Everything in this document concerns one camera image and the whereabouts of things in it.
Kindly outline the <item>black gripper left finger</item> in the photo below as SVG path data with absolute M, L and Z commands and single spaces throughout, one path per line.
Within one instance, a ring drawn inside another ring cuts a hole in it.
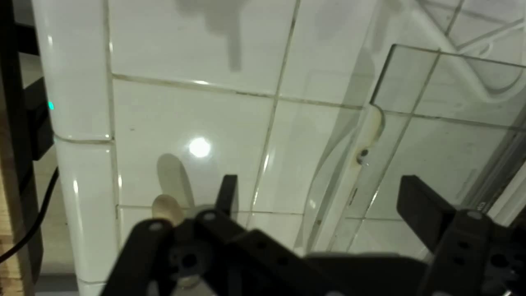
M 181 226 L 135 226 L 100 296 L 171 296 L 197 278 L 217 296 L 302 296 L 302 262 L 233 221 L 238 178 L 225 175 L 215 204 Z

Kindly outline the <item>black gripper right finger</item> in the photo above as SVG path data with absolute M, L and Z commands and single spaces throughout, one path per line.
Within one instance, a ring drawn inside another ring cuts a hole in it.
M 417 176 L 402 176 L 396 211 L 432 259 L 419 296 L 526 296 L 526 232 L 455 209 Z

